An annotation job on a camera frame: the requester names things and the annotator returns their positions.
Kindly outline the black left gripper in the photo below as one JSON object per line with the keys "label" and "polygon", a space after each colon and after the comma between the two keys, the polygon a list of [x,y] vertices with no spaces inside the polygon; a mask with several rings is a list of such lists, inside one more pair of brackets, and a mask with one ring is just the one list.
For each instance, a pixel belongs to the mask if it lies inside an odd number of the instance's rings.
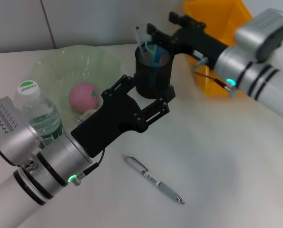
{"label": "black left gripper", "polygon": [[70,132],[89,157],[96,157],[127,131],[143,133],[170,112],[168,103],[176,96],[172,85],[143,109],[127,94],[135,86],[134,77],[123,75],[111,88],[102,92],[104,102],[100,109]]}

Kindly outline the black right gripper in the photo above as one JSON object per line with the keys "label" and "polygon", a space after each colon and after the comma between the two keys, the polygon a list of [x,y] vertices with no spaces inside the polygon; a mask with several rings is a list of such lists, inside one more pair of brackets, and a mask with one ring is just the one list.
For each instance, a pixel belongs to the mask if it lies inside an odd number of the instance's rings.
{"label": "black right gripper", "polygon": [[146,32],[151,37],[154,44],[166,49],[172,55],[187,54],[196,59],[195,51],[208,58],[207,66],[213,69],[219,56],[228,48],[226,44],[206,34],[204,29],[206,24],[195,20],[194,18],[171,11],[168,17],[169,21],[182,28],[178,29],[173,36],[158,30],[153,24],[148,23]]}

